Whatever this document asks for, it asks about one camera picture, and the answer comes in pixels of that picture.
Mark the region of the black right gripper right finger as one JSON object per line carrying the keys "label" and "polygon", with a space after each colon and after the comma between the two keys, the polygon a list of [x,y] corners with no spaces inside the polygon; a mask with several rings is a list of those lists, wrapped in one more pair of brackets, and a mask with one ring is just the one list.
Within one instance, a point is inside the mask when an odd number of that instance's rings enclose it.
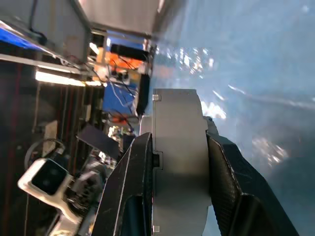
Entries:
{"label": "black right gripper right finger", "polygon": [[205,117],[210,196],[223,236],[296,236],[293,223],[266,179]]}

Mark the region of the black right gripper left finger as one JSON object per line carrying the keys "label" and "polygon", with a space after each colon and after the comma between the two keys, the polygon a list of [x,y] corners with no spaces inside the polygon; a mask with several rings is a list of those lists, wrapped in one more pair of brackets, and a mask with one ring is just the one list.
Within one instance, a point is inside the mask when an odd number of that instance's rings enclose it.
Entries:
{"label": "black right gripper left finger", "polygon": [[136,137],[108,178],[97,210],[94,236],[152,234],[153,141]]}

